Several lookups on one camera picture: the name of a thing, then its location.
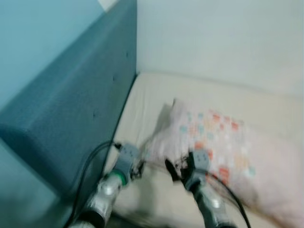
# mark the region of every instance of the teal wall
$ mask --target teal wall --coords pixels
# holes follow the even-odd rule
[[[97,0],[1,0],[0,108],[103,12]]]
[[[0,0],[0,110],[101,14],[97,0]],[[59,228],[68,211],[0,139],[0,227]]]

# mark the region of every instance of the pink pillow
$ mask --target pink pillow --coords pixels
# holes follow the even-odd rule
[[[146,144],[146,160],[164,167],[189,150],[208,150],[210,170],[252,209],[285,228],[304,228],[303,154],[290,142],[213,110],[175,100],[170,124]]]

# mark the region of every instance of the white wall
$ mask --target white wall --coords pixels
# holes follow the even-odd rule
[[[302,95],[302,0],[138,0],[138,70]]]

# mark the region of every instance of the fabric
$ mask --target fabric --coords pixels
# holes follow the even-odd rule
[[[115,140],[139,148],[155,132],[166,127],[175,97],[214,107],[222,113],[254,124],[263,132],[279,135],[297,145],[303,142],[303,101],[250,88],[222,84],[179,75],[140,73],[129,94]],[[111,151],[107,169],[113,165]],[[227,211],[238,228],[246,228],[239,211],[227,204]],[[173,184],[168,173],[147,165],[143,178],[129,184],[119,194],[114,211],[140,225],[175,228],[202,228],[203,218],[182,184]],[[252,227],[279,228],[261,214],[247,209]]]
[[[146,159],[164,165],[204,148],[210,172],[248,206],[286,228],[304,226],[301,150],[286,140],[256,131],[243,121],[175,100],[169,127],[147,143]]]

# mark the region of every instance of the bed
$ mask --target bed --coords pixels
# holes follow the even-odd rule
[[[136,17],[135,0],[118,1],[1,111],[0,137],[42,182],[20,181],[18,175],[13,179],[14,186],[24,190],[21,203],[32,202],[35,215],[43,212],[38,222],[14,227],[61,227],[68,210],[59,216],[58,202],[75,196],[79,170],[93,148],[114,135],[142,147],[166,119],[175,97],[204,97],[210,107],[301,144],[301,99],[191,76],[137,74]],[[93,162],[97,165],[87,175],[83,200],[99,180],[107,154]],[[111,150],[106,169],[115,156]],[[228,207],[239,227],[245,227],[239,212]],[[174,186],[167,173],[149,166],[143,179],[123,190],[114,211],[142,226],[203,226],[192,196],[181,185]],[[261,215],[249,212],[249,218],[253,227],[276,227]],[[54,225],[55,219],[62,221]]]
[[[194,101],[205,97],[212,108],[297,144],[302,143],[301,99],[188,76],[145,72],[138,75],[133,85],[115,139],[141,147],[158,130],[175,97]],[[228,208],[236,224],[245,228],[238,210],[232,206]],[[182,185],[173,185],[167,173],[153,167],[146,167],[143,179],[123,190],[115,211],[146,226],[196,228],[203,224],[192,196]],[[277,227],[262,215],[247,211],[252,227]]]

